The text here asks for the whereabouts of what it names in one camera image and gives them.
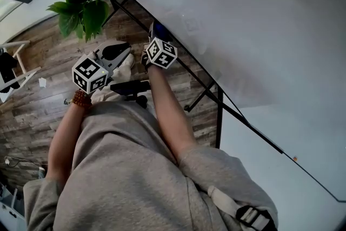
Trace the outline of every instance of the strap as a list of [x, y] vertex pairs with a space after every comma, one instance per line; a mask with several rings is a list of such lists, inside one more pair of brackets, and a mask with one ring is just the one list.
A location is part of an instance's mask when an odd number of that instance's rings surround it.
[[244, 231], [277, 231], [267, 210], [239, 206], [232, 198], [214, 186], [208, 188], [208, 195], [218, 209], [239, 221]]

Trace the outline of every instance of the sleeve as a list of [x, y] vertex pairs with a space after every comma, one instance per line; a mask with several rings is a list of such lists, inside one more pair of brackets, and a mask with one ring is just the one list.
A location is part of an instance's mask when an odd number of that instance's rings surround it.
[[239, 205], [266, 207], [275, 225], [277, 209], [267, 193], [257, 185], [238, 158], [210, 147], [193, 147], [178, 158], [182, 173], [193, 180], [203, 192], [216, 187]]
[[25, 219], [28, 231], [53, 230], [56, 206], [62, 191], [57, 181], [39, 179], [25, 184]]

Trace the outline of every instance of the beaded bracelet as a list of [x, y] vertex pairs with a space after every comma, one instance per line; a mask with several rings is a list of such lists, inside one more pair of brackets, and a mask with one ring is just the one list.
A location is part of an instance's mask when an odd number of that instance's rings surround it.
[[83, 91], [78, 90], [75, 92], [74, 97], [71, 100], [72, 103], [75, 105], [78, 105], [83, 108], [90, 108], [91, 107], [91, 98]]

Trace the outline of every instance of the wooden floor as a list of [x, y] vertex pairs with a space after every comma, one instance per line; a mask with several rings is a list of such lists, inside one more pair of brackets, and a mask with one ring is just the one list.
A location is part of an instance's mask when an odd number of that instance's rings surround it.
[[[152, 19], [138, 5], [130, 0], [125, 7], [149, 27]], [[5, 155], [46, 163], [50, 141], [68, 108], [64, 105], [64, 100], [71, 99], [77, 89], [71, 81], [72, 66], [83, 53], [88, 54], [110, 38], [132, 45], [132, 53], [136, 59], [132, 79], [146, 80], [147, 75], [140, 65], [140, 59], [143, 43], [148, 42], [147, 33], [121, 10], [106, 23], [102, 34], [88, 43], [78, 40], [75, 35], [63, 38], [58, 28], [57, 16], [13, 39], [31, 41], [21, 55], [23, 63], [28, 69], [40, 66], [42, 70], [7, 102], [0, 104], [0, 163], [4, 162]], [[178, 55], [205, 84], [210, 82], [206, 73], [182, 48], [178, 48]], [[177, 62], [166, 70], [166, 74], [182, 107], [192, 103], [203, 91], [200, 84]], [[40, 77], [46, 78], [46, 88], [39, 87]], [[198, 142], [214, 147], [217, 105], [204, 96], [187, 115], [192, 121]], [[15, 163], [15, 160], [10, 159], [10, 166]], [[26, 182], [37, 178], [38, 168], [34, 164], [23, 162], [13, 168], [0, 164], [0, 170], [10, 186], [22, 189]]]

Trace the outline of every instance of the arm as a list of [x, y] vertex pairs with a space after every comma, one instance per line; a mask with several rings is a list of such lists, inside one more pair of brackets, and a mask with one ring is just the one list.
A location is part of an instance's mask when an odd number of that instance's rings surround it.
[[159, 126], [166, 143], [178, 158], [183, 150], [197, 145], [192, 126], [169, 87], [163, 71], [152, 65], [148, 74]]
[[71, 104], [50, 144], [47, 178], [66, 184], [70, 176], [72, 159], [79, 136], [85, 108]]

